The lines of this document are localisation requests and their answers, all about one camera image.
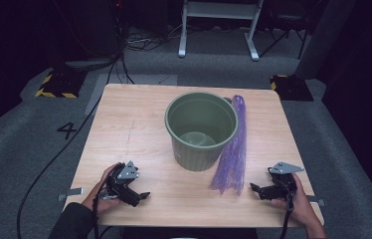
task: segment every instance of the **printed number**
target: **printed number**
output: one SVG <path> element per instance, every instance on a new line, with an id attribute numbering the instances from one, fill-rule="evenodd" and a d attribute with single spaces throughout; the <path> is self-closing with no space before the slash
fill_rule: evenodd
<path id="1" fill-rule="evenodd" d="M 72 122 L 68 122 L 65 125 L 59 127 L 57 129 L 57 131 L 65 132 L 66 133 L 65 139 L 68 139 L 69 136 L 71 135 L 71 132 L 74 132 L 74 131 L 77 131 L 77 130 L 74 129 L 74 124 Z"/>

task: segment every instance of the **human hand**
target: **human hand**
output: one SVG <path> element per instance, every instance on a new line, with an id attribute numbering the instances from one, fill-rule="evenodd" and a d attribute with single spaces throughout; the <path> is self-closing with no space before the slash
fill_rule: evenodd
<path id="1" fill-rule="evenodd" d="M 90 192 L 90 194 L 87 196 L 87 198 L 83 201 L 82 205 L 87 207 L 90 211 L 93 211 L 93 200 L 95 199 L 96 195 L 98 194 L 99 188 L 104 183 L 105 179 L 107 178 L 108 174 L 111 173 L 112 169 L 118 165 L 114 164 L 108 169 L 105 170 L 105 172 L 102 174 L 101 180 L 99 183 L 95 185 L 93 190 Z M 116 207 L 120 204 L 120 200 L 118 198 L 110 199 L 110 200 L 102 200 L 99 199 L 97 202 L 97 208 L 96 208 L 96 214 L 101 215 L 106 210 Z"/>
<path id="2" fill-rule="evenodd" d="M 294 178 L 297 190 L 293 199 L 294 209 L 290 216 L 303 224 L 306 229 L 307 238 L 326 238 L 322 224 L 307 199 L 300 179 L 295 173 L 292 174 L 292 177 Z M 271 205 L 285 210 L 285 201 L 282 198 L 271 200 Z"/>

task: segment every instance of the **white metal stand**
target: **white metal stand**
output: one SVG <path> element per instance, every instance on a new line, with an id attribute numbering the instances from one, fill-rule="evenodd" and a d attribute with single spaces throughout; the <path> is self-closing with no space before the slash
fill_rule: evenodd
<path id="1" fill-rule="evenodd" d="M 258 0 L 257 4 L 206 3 L 184 0 L 179 57 L 184 58 L 186 56 L 187 17 L 230 18 L 252 20 L 251 30 L 249 33 L 245 33 L 245 39 L 252 59 L 257 61 L 260 57 L 252 39 L 263 3 L 264 0 Z"/>

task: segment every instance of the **wooden table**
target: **wooden table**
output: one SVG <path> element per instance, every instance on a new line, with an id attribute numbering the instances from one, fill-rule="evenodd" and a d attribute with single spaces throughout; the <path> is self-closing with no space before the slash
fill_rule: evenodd
<path id="1" fill-rule="evenodd" d="M 247 162 L 245 187 L 240 196 L 233 189 L 221 195 L 210 189 L 218 161 L 202 172 L 188 171 L 174 159 L 164 114 L 172 100 L 187 92 L 204 91 L 231 98 L 240 95 L 247 106 Z M 260 200 L 250 188 L 273 185 L 267 168 L 279 161 L 304 166 L 276 92 L 225 88 L 107 85 L 99 103 L 72 188 L 84 195 L 103 171 L 116 162 L 132 160 L 139 177 L 129 187 L 150 191 L 135 208 L 121 203 L 99 219 L 102 225 L 282 227 L 284 211 Z M 313 189 L 306 172 L 297 174 L 307 195 Z M 323 223 L 317 203 L 312 204 Z M 290 220 L 289 226 L 298 226 Z"/>

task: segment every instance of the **gray carpet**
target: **gray carpet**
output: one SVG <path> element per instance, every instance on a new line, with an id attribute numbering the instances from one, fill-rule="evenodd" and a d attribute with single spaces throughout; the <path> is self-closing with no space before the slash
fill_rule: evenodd
<path id="1" fill-rule="evenodd" d="M 257 49 L 264 49 L 271 40 L 269 33 L 258 32 Z M 290 75 L 298 65 L 299 41 L 294 34 L 258 62 L 252 61 L 242 31 L 193 33 L 184 59 L 177 57 L 178 43 L 177 38 L 152 51 L 126 50 L 132 79 L 138 84 L 158 84 L 158 79 L 176 76 L 179 86 L 269 89 L 271 75 Z M 125 81 L 120 65 L 117 70 Z M 0 119 L 0 238 L 16 237 L 23 195 L 68 142 L 57 129 L 68 122 L 79 129 L 108 70 L 90 72 L 78 99 L 36 98 L 35 92 L 49 72 L 45 70 L 23 90 L 23 102 Z M 116 72 L 112 73 L 112 80 L 118 81 Z M 321 207 L 325 230 L 329 238 L 372 238 L 372 183 L 320 100 L 324 84 L 306 82 L 314 102 L 282 105 L 314 191 L 326 203 Z M 50 233 L 64 206 L 57 195 L 71 186 L 92 121 L 93 116 L 28 197 L 21 221 L 23 238 L 47 238 Z M 110 230 L 104 238 L 114 238 L 116 231 Z M 280 229 L 273 228 L 259 228 L 258 232 L 262 239 L 280 235 Z M 286 238 L 304 238 L 304 230 L 291 228 Z"/>

